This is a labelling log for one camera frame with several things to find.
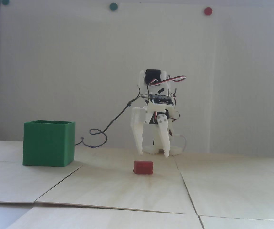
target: green open box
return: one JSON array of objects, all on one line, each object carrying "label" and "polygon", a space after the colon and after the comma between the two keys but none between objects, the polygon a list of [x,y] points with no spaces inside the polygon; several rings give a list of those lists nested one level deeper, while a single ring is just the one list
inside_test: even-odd
[{"label": "green open box", "polygon": [[64,167],[74,160],[74,143],[73,121],[25,122],[22,164]]}]

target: red block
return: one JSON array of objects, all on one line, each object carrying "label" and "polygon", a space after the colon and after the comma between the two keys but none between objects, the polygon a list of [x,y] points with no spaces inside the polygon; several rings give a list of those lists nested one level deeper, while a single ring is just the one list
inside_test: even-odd
[{"label": "red block", "polygon": [[153,174],[152,161],[134,161],[135,174]]}]

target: wooden table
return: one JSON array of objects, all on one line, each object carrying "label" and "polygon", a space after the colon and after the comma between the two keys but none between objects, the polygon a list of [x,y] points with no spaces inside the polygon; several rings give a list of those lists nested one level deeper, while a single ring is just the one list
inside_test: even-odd
[{"label": "wooden table", "polygon": [[76,146],[71,167],[24,167],[22,146],[0,141],[0,228],[274,228],[274,158]]}]

